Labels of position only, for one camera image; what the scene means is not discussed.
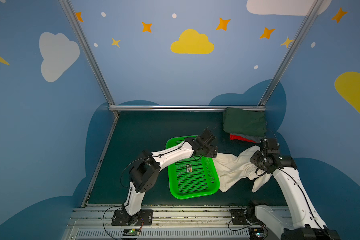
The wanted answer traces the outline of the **green plastic perforated basket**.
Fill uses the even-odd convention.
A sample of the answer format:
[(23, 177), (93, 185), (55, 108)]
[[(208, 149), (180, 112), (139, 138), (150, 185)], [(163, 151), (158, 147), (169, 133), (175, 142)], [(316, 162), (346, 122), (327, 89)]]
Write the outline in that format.
[[(191, 164), (193, 172), (187, 173)], [(167, 167), (173, 197), (186, 200), (215, 194), (220, 188), (219, 177), (212, 158), (194, 156)]]

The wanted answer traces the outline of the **white printed t shirt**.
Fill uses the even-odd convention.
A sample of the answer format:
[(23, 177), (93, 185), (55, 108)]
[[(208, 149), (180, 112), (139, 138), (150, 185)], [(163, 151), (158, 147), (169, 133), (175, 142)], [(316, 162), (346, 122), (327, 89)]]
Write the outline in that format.
[(241, 179), (249, 179), (254, 181), (252, 192), (257, 192), (264, 184), (266, 184), (271, 174), (263, 175), (262, 170), (250, 162), (250, 158), (256, 151), (260, 150), (258, 146), (250, 147), (238, 156), (232, 154), (218, 153), (213, 159), (214, 165), (220, 181), (220, 191), (227, 192), (235, 183)]

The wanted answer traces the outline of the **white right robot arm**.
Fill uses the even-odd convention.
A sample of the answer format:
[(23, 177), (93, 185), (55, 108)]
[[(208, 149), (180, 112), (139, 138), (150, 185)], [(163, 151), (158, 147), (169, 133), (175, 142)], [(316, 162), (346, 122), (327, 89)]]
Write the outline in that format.
[(272, 174), (288, 205), (289, 224), (271, 207), (250, 202), (246, 218), (250, 223), (265, 225), (280, 240), (338, 240), (340, 235), (330, 230), (316, 211), (300, 179), (298, 167), (290, 156), (283, 156), (277, 139), (261, 139), (260, 150), (250, 158), (257, 170)]

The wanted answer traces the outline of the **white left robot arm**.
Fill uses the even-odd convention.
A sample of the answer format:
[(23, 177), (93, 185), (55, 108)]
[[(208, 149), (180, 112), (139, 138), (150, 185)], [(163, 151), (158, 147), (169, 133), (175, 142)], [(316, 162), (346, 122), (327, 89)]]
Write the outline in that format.
[(215, 158), (218, 147), (212, 142), (216, 136), (208, 129), (195, 137), (185, 137), (178, 144), (158, 152), (142, 152), (142, 156), (130, 164), (129, 189), (122, 210), (128, 217), (138, 216), (145, 193), (157, 182), (160, 172), (168, 166), (195, 156)]

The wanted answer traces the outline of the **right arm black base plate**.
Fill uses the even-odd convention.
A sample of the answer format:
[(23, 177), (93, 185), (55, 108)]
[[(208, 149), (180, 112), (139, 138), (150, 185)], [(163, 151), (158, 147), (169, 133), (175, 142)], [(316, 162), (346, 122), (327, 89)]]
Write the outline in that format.
[(229, 212), (231, 213), (232, 224), (234, 226), (251, 224), (251, 222), (247, 219), (246, 209), (230, 209)]

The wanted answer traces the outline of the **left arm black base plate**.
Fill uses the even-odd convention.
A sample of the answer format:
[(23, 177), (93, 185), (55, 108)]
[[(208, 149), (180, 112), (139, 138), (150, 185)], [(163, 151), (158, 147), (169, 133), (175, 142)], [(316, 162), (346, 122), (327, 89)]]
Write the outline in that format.
[(112, 226), (151, 226), (153, 220), (153, 210), (140, 210), (135, 215), (128, 215), (126, 210), (117, 209), (112, 217)]

